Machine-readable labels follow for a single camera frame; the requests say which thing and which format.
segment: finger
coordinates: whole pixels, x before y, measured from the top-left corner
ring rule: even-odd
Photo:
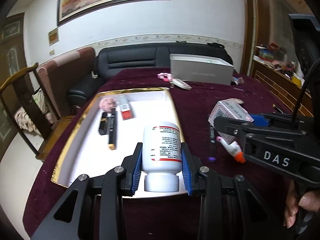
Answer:
[[[293,226],[295,220],[296,220],[296,215],[291,216],[289,208],[286,207],[284,210],[284,225],[286,225],[287,228],[290,228]]]
[[[305,193],[299,201],[299,206],[307,211],[317,212],[320,207],[320,191],[312,190]]]
[[[289,191],[287,194],[287,199],[285,200],[285,204],[289,208],[288,211],[290,212],[291,217],[294,216],[295,214],[297,214],[297,212],[299,210],[298,197],[297,197],[297,192],[294,187],[293,180],[290,183]]]

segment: blue device part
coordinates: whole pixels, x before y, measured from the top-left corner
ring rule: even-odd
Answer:
[[[141,176],[141,165],[142,165],[142,147],[140,149],[138,159],[136,162],[136,166],[134,167],[134,171],[132,174],[132,185],[131,185],[131,193],[134,195],[139,186],[140,176]]]
[[[251,117],[254,119],[253,123],[256,126],[269,126],[270,125],[270,121],[266,120],[263,115],[259,115],[259,114],[250,114]]]
[[[191,196],[193,191],[192,183],[191,183],[191,172],[186,159],[186,155],[182,147],[181,147],[181,158],[182,158],[182,176],[183,176],[184,187],[188,192],[188,195]]]

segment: white tray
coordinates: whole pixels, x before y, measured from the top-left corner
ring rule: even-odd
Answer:
[[[99,101],[113,97],[117,101],[119,94],[125,94],[131,110],[132,119],[122,120],[117,106],[117,143],[116,150],[108,148],[108,135],[98,132],[102,110]],[[143,142],[143,130],[151,122],[172,122],[180,129],[180,139],[184,142],[180,122],[168,88],[147,88],[115,90],[102,92],[95,96],[80,117],[66,142],[51,181],[69,187],[81,174],[90,178],[106,174],[112,168],[121,165],[124,157],[132,155],[138,142]],[[140,183],[135,198],[160,197],[186,193],[182,172],[180,172],[179,192],[161,193],[144,191],[144,176],[141,173]]]

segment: white pill bottle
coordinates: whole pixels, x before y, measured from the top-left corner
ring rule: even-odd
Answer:
[[[179,191],[180,143],[179,128],[173,123],[155,122],[145,127],[142,146],[142,171],[147,173],[145,191]]]

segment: white bottle with orange cap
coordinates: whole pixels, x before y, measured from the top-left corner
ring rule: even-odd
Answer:
[[[245,163],[245,158],[243,157],[243,152],[236,141],[229,144],[220,136],[217,136],[217,141],[222,144],[222,146],[227,150],[227,152],[234,157],[237,162]]]

